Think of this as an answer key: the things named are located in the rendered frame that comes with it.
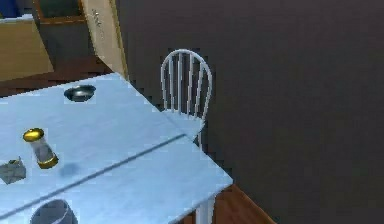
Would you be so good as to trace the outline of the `grey take-out food container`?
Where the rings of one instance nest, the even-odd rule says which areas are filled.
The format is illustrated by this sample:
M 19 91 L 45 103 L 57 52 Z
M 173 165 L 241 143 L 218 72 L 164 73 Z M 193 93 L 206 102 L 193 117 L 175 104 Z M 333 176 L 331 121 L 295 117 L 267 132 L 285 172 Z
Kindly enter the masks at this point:
M 26 168 L 21 160 L 10 160 L 8 163 L 0 165 L 0 179 L 5 184 L 12 184 L 26 177 Z

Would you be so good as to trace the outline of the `white spindle-back chair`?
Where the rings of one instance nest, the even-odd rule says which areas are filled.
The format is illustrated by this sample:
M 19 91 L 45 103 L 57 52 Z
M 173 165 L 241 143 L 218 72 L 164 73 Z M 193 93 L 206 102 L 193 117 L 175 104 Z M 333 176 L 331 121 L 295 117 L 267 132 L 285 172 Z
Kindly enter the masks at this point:
M 209 65 L 194 51 L 174 50 L 161 64 L 160 83 L 163 113 L 202 147 L 201 132 L 213 90 Z

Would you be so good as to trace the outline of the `pale blue table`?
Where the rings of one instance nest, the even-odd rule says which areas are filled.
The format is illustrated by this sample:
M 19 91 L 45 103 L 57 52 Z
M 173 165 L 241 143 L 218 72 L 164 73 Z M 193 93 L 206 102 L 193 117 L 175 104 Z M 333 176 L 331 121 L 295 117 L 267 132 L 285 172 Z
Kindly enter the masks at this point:
M 0 164 L 21 158 L 25 179 L 0 181 L 0 224 L 29 224 L 43 204 L 68 202 L 79 224 L 210 224 L 232 178 L 117 73 L 87 79 L 86 102 L 66 85 L 0 99 Z M 58 163 L 41 169 L 23 140 L 41 128 Z

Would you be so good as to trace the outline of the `dark metal bowl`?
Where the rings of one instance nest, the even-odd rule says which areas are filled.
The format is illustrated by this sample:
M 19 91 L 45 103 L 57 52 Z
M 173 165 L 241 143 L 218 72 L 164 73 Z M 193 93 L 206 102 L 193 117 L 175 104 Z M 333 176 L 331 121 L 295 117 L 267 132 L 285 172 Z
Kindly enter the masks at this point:
M 95 91 L 93 85 L 78 85 L 67 89 L 64 96 L 72 102 L 85 102 L 93 97 Z

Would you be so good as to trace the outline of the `cream room door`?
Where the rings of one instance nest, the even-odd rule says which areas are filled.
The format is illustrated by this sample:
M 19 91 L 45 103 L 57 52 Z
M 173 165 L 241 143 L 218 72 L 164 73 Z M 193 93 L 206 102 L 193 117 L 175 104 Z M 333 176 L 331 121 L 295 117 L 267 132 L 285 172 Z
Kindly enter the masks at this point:
M 95 55 L 128 79 L 128 68 L 115 0 L 81 0 Z

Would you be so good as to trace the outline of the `gold-capped glass shaker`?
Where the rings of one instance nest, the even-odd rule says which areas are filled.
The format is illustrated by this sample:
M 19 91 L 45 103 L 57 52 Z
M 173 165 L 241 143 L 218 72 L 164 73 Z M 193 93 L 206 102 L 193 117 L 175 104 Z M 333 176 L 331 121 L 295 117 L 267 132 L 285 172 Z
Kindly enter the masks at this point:
M 43 129 L 28 129 L 23 134 L 23 140 L 31 145 L 37 164 L 41 169 L 50 169 L 58 163 L 59 159 L 57 155 L 45 140 Z

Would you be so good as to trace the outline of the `grey round pot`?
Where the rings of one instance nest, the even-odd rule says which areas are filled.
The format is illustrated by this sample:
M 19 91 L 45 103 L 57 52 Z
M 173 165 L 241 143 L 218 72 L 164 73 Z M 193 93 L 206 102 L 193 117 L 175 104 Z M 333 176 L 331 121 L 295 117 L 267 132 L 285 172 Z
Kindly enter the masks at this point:
M 78 220 L 65 200 L 55 199 L 40 206 L 29 224 L 78 224 Z

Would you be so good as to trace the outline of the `brown wooden cabinet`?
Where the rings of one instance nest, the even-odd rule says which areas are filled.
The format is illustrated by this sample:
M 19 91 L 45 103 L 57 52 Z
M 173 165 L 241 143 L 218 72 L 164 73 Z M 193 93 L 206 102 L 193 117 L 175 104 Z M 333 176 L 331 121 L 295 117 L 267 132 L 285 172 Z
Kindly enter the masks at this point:
M 29 0 L 32 10 L 18 0 L 0 0 L 0 81 L 54 70 L 38 26 L 84 22 L 82 0 Z

